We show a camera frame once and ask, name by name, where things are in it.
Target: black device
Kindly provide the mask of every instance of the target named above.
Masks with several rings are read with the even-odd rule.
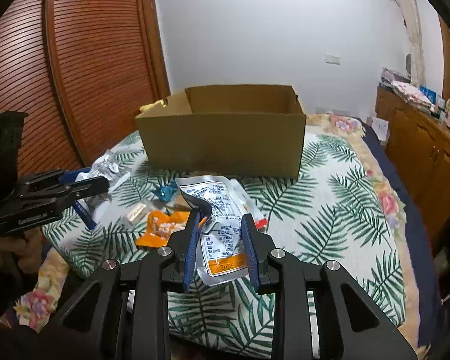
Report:
[[[90,359],[170,359],[167,292],[191,284],[204,200],[183,194],[192,212],[167,246],[124,264],[108,259],[50,319],[42,335],[73,340],[77,356]],[[321,359],[412,360],[415,352],[377,304],[337,261],[301,262],[261,234],[250,214],[241,222],[248,272],[259,294],[276,293],[271,358],[311,360],[307,291],[316,299]],[[135,290],[129,347],[123,347],[128,291]]]
[[[64,183],[68,172],[60,169],[18,178],[25,117],[25,112],[0,113],[0,237],[22,237],[25,230],[58,221],[77,199],[105,193],[109,187],[102,176]]]

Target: brown cardboard box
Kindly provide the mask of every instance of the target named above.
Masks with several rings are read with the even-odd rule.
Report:
[[[296,178],[306,116],[291,86],[186,88],[135,118],[150,165]]]

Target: wall outlet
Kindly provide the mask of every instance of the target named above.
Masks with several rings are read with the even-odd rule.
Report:
[[[327,64],[339,65],[340,64],[340,57],[339,56],[325,54],[325,62]]]

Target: metal bolt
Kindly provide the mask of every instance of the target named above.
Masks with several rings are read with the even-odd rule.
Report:
[[[331,271],[338,271],[340,269],[340,263],[331,259],[330,261],[327,261],[327,268]]]
[[[274,249],[271,251],[271,255],[274,256],[276,259],[281,259],[282,257],[285,257],[285,250]]]
[[[116,267],[116,261],[114,259],[107,259],[103,262],[102,267],[107,270],[114,269]]]
[[[162,246],[157,249],[157,253],[161,256],[168,256],[172,252],[172,248],[168,246]]]

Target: bed sheet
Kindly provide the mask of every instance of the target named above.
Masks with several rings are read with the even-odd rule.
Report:
[[[427,232],[422,222],[418,207],[408,195],[397,174],[395,166],[388,159],[384,149],[380,146],[375,132],[370,126],[363,124],[365,128],[364,142],[378,161],[384,176],[391,187],[396,191],[400,200],[405,205],[406,227],[405,236],[410,251],[415,280],[419,290],[420,327],[418,346],[428,346],[435,335],[437,318],[440,310],[440,297],[437,274],[428,244]]]
[[[414,348],[417,347],[418,297],[407,245],[404,206],[362,140],[361,123],[330,115],[308,116],[298,180],[239,178],[269,220],[275,244],[301,260],[340,261],[379,304]],[[43,228],[67,263],[87,277],[108,258],[121,263],[144,257],[135,240],[144,223],[127,230],[121,216],[158,185],[186,172],[149,167],[137,132],[112,149],[131,178],[113,194],[113,203],[94,231],[88,231],[69,209],[61,221]],[[247,277],[207,287],[198,276],[190,294],[169,294],[172,334],[234,353],[270,356],[274,296],[253,292]],[[313,313],[313,294],[308,302]],[[314,353],[318,355],[312,320]]]

